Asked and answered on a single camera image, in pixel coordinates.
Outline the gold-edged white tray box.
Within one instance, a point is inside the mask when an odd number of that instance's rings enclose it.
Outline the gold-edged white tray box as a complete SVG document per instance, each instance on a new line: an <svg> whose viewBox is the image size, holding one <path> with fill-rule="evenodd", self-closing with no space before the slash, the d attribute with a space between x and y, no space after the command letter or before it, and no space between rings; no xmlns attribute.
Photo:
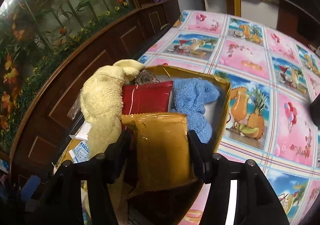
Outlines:
<svg viewBox="0 0 320 225"><path fill-rule="evenodd" d="M202 182L194 144L214 153L225 129L231 85L217 76L121 60L83 85L89 159L63 162L42 224L118 224L130 208L177 224Z"/></svg>

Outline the red foil snack bag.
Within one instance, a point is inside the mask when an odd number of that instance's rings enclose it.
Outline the red foil snack bag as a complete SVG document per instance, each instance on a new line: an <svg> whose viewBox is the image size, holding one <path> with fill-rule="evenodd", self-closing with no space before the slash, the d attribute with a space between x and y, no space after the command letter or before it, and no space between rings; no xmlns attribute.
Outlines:
<svg viewBox="0 0 320 225"><path fill-rule="evenodd" d="M167 112L172 86L173 81L123 86L122 114Z"/></svg>

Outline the brown knitted sock bundle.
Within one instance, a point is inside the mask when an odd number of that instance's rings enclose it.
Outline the brown knitted sock bundle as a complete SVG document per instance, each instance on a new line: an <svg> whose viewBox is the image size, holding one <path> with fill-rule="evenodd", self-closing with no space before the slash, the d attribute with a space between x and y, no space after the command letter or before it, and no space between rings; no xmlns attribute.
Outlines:
<svg viewBox="0 0 320 225"><path fill-rule="evenodd" d="M149 85L159 83L153 72L147 69L143 69L139 72L135 78L135 85Z"/></svg>

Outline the dark wooden cabinet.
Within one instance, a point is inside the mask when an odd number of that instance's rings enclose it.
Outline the dark wooden cabinet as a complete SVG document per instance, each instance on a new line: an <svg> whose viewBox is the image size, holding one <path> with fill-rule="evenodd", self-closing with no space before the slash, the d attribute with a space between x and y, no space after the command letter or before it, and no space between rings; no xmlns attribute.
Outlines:
<svg viewBox="0 0 320 225"><path fill-rule="evenodd" d="M145 4L101 29L67 57L37 92L23 115L10 151L10 175L21 187L45 179L68 144L68 116L84 82L100 67L139 59L178 20L178 0Z"/></svg>

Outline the white blue printed pouch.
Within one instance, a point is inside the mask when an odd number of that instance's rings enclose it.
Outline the white blue printed pouch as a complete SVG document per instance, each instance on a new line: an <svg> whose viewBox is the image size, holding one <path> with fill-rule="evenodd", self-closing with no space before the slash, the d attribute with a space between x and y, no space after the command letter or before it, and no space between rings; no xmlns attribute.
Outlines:
<svg viewBox="0 0 320 225"><path fill-rule="evenodd" d="M82 163L89 160L89 147L86 141L81 141L74 149L69 150L73 163Z"/></svg>

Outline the colourful printed tablecloth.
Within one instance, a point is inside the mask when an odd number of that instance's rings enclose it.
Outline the colourful printed tablecloth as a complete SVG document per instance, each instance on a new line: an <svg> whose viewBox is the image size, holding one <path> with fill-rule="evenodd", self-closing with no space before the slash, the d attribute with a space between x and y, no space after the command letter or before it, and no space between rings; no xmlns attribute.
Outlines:
<svg viewBox="0 0 320 225"><path fill-rule="evenodd" d="M231 84L218 151L232 161L255 160L288 221L301 224L319 196L319 128L309 114L319 95L319 59L262 24L185 10L139 61L216 75Z"/></svg>

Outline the yellow towel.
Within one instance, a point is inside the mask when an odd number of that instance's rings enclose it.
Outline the yellow towel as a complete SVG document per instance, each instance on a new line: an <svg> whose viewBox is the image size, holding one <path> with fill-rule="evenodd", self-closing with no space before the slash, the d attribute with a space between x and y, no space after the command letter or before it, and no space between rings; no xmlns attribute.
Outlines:
<svg viewBox="0 0 320 225"><path fill-rule="evenodd" d="M103 153L121 134L123 85L133 81L145 65L131 59L98 68L84 83L80 106L88 132L89 158Z"/></svg>

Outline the gold foil snack bag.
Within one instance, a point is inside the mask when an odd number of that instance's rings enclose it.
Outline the gold foil snack bag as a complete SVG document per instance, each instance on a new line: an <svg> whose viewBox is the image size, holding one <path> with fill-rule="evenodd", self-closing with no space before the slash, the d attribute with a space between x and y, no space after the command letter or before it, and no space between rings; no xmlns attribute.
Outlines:
<svg viewBox="0 0 320 225"><path fill-rule="evenodd" d="M187 117L179 113L121 116L136 137L136 194L168 190L195 180L187 139Z"/></svg>

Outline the floral wall mural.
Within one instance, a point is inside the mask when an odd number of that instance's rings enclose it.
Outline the floral wall mural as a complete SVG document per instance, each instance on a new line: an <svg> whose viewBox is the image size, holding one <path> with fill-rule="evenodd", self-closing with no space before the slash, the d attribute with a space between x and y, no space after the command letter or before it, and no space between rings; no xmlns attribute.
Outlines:
<svg viewBox="0 0 320 225"><path fill-rule="evenodd" d="M1 150L8 153L35 95L94 33L131 10L128 0L4 0L1 4Z"/></svg>

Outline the light blue towel roll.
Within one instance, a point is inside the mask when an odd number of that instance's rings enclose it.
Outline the light blue towel roll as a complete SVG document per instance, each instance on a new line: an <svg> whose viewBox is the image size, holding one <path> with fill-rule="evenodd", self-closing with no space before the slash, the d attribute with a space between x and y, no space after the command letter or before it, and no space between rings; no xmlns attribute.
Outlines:
<svg viewBox="0 0 320 225"><path fill-rule="evenodd" d="M204 105L217 101L220 92L201 78L174 79L170 112L187 116L188 130L194 130L202 143L208 143L213 129L206 120Z"/></svg>

